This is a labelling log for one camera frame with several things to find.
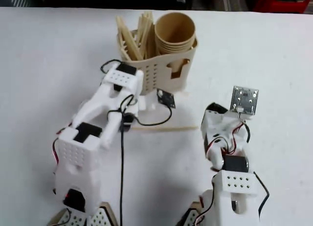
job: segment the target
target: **red object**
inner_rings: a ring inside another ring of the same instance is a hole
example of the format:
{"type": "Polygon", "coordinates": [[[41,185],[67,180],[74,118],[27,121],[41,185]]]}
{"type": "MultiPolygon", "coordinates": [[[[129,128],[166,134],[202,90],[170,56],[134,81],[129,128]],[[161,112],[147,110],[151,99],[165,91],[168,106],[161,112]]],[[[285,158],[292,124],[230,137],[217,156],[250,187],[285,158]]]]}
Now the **red object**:
{"type": "Polygon", "coordinates": [[[278,0],[257,0],[254,12],[303,13],[310,0],[303,2],[287,2],[278,0]]]}

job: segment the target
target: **red wire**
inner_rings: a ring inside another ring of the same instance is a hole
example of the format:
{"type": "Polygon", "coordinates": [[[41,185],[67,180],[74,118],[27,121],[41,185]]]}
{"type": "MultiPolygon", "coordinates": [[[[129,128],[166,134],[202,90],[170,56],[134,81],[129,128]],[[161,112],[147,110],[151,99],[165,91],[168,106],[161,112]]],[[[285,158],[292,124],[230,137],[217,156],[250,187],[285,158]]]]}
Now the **red wire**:
{"type": "Polygon", "coordinates": [[[58,155],[57,155],[57,152],[55,151],[55,142],[58,140],[59,138],[56,138],[53,143],[52,143],[52,151],[53,151],[53,154],[54,154],[54,158],[57,162],[57,164],[59,164],[59,158],[58,158],[58,155]]]}
{"type": "MultiPolygon", "coordinates": [[[[66,127],[63,127],[61,130],[59,130],[56,134],[59,135],[61,134],[61,132],[65,129],[66,127]]],[[[58,140],[59,138],[56,138],[53,143],[52,143],[52,151],[53,151],[53,155],[54,155],[54,158],[55,158],[55,161],[57,162],[57,164],[59,164],[59,157],[58,157],[58,154],[55,150],[55,142],[58,140]]]]}
{"type": "Polygon", "coordinates": [[[233,136],[233,141],[234,141],[234,149],[233,149],[231,152],[228,153],[228,154],[230,154],[230,155],[234,154],[235,151],[236,151],[236,149],[237,149],[237,143],[236,143],[234,134],[237,133],[243,125],[244,125],[244,124],[241,123],[241,124],[240,124],[238,127],[236,127],[236,128],[232,131],[232,133],[231,133],[232,136],[233,136]]]}

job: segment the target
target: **perforated plastic block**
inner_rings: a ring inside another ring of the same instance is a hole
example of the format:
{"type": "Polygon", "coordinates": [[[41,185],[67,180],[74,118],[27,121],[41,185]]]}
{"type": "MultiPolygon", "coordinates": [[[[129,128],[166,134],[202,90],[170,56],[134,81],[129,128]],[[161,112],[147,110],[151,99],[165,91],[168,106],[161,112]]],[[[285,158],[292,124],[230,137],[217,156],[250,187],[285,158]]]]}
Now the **perforated plastic block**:
{"type": "Polygon", "coordinates": [[[252,173],[222,170],[216,175],[222,190],[231,193],[256,194],[256,177],[252,173]]]}

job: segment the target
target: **white 3d-printed part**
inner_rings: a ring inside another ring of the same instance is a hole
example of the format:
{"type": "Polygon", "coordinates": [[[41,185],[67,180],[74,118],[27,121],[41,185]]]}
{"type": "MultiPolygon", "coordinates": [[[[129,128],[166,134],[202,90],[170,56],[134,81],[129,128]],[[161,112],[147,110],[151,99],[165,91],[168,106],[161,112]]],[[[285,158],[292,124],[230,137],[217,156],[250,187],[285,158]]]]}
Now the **white 3d-printed part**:
{"type": "Polygon", "coordinates": [[[132,90],[137,85],[136,76],[122,71],[111,69],[105,76],[103,82],[113,83],[132,90]]]}
{"type": "MultiPolygon", "coordinates": [[[[68,211],[59,220],[58,224],[63,224],[68,220],[69,214],[68,211]]],[[[63,226],[84,226],[86,221],[86,216],[83,213],[78,213],[77,211],[71,211],[70,220],[68,223],[63,226]]],[[[106,214],[106,211],[103,208],[99,208],[94,216],[91,218],[90,222],[87,223],[87,226],[112,226],[109,218],[106,214]]]]}
{"type": "Polygon", "coordinates": [[[111,225],[106,211],[103,208],[99,208],[96,214],[92,217],[90,224],[87,226],[113,226],[111,225]]]}
{"type": "MultiPolygon", "coordinates": [[[[58,224],[63,224],[68,221],[69,213],[66,211],[64,215],[59,220],[58,224]]],[[[64,224],[63,226],[84,226],[86,221],[86,217],[80,212],[71,210],[69,222],[64,224]]]]}
{"type": "Polygon", "coordinates": [[[199,213],[196,210],[191,210],[183,226],[191,226],[198,215],[199,213]]]}
{"type": "Polygon", "coordinates": [[[230,193],[256,194],[256,177],[252,173],[221,171],[222,191],[230,193]]]}

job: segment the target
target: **black wire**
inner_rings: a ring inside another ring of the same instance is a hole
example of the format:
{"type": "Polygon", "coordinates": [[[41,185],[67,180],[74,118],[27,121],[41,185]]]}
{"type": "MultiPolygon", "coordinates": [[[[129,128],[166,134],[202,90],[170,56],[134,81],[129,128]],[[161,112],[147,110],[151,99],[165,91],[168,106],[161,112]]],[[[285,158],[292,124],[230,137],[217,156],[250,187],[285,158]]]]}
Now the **black wire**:
{"type": "Polygon", "coordinates": [[[145,127],[157,126],[157,125],[161,125],[161,124],[166,123],[166,122],[167,122],[168,120],[170,120],[171,117],[172,117],[173,112],[172,112],[171,107],[169,107],[168,105],[165,105],[165,106],[169,109],[170,115],[167,117],[167,119],[165,119],[165,120],[162,121],[162,122],[157,122],[157,123],[142,123],[142,122],[140,122],[139,118],[137,118],[137,117],[136,117],[134,114],[132,114],[132,113],[126,113],[125,115],[131,115],[141,126],[145,126],[145,127]]]}
{"type": "Polygon", "coordinates": [[[123,99],[123,101],[120,104],[120,107],[117,110],[110,110],[107,113],[107,119],[109,118],[109,113],[112,112],[117,112],[117,113],[121,113],[122,114],[122,120],[121,120],[121,126],[120,126],[120,131],[121,131],[121,189],[120,189],[120,199],[119,199],[119,214],[120,214],[120,226],[123,226],[123,187],[124,187],[124,117],[131,115],[134,119],[137,120],[137,122],[142,125],[142,126],[156,126],[156,125],[160,125],[163,124],[165,122],[167,122],[171,116],[172,116],[172,110],[169,106],[167,106],[170,110],[170,116],[159,123],[153,123],[153,124],[143,124],[139,121],[139,119],[132,113],[125,113],[126,109],[128,108],[128,106],[131,104],[131,102],[134,99],[134,95],[130,94],[127,97],[125,97],[125,99],[123,99]],[[130,100],[128,101],[127,105],[125,106],[125,108],[123,109],[123,104],[125,103],[125,101],[127,101],[130,98],[130,100]]]}
{"type": "Polygon", "coordinates": [[[119,220],[120,226],[123,226],[123,183],[124,183],[124,117],[121,121],[121,192],[119,198],[119,220]]]}
{"type": "Polygon", "coordinates": [[[103,67],[106,66],[106,65],[108,65],[108,64],[111,63],[111,62],[123,63],[122,61],[120,61],[120,60],[118,60],[118,59],[109,60],[109,61],[105,62],[105,63],[100,67],[101,72],[103,72],[104,74],[107,74],[108,72],[107,72],[107,71],[104,71],[104,70],[103,70],[103,67]]]}
{"type": "Polygon", "coordinates": [[[246,139],[246,142],[249,143],[250,141],[250,137],[251,137],[251,134],[250,134],[250,128],[248,127],[248,125],[246,123],[244,123],[244,126],[246,128],[246,132],[248,133],[248,137],[246,139]]]}
{"type": "Polygon", "coordinates": [[[195,219],[195,221],[193,222],[193,226],[197,226],[196,225],[196,221],[197,221],[197,219],[198,218],[200,218],[200,217],[202,217],[204,214],[206,214],[211,208],[212,208],[212,206],[213,206],[213,202],[214,202],[214,183],[212,183],[212,185],[213,185],[213,195],[212,195],[212,201],[211,201],[211,205],[209,206],[209,208],[207,209],[207,210],[205,210],[204,212],[202,212],[200,215],[198,215],[197,217],[196,217],[196,219],[195,219]]]}
{"type": "Polygon", "coordinates": [[[266,192],[266,196],[265,196],[265,198],[263,199],[263,201],[262,201],[262,203],[261,203],[261,205],[260,205],[260,207],[259,207],[259,217],[260,217],[262,208],[263,208],[263,206],[265,205],[266,201],[267,201],[268,198],[269,198],[269,191],[268,191],[268,189],[266,188],[265,184],[263,184],[263,182],[261,181],[260,177],[256,174],[256,172],[253,172],[253,173],[255,174],[256,178],[258,179],[258,181],[260,182],[260,184],[262,185],[262,187],[264,188],[264,190],[265,190],[265,192],[266,192]]]}
{"type": "Polygon", "coordinates": [[[71,216],[71,211],[67,208],[67,211],[68,211],[68,219],[67,221],[63,222],[63,223],[60,223],[60,224],[52,224],[50,226],[60,226],[60,225],[66,225],[69,221],[70,221],[70,216],[71,216]]]}

